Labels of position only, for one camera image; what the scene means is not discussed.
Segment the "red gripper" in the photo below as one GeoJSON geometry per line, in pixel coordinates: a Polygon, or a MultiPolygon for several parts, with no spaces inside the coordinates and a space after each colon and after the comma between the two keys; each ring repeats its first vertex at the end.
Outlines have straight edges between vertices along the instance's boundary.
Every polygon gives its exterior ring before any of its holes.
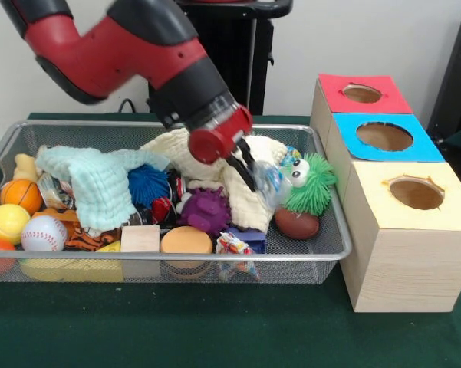
{"type": "Polygon", "coordinates": [[[190,130],[188,148],[192,156],[204,164],[212,164],[218,159],[226,159],[240,175],[251,191],[255,191],[255,182],[247,167],[235,156],[233,151],[239,143],[247,166],[254,166],[250,146],[244,136],[252,131],[252,116],[246,107],[231,105],[217,113],[201,127],[190,130]]]}

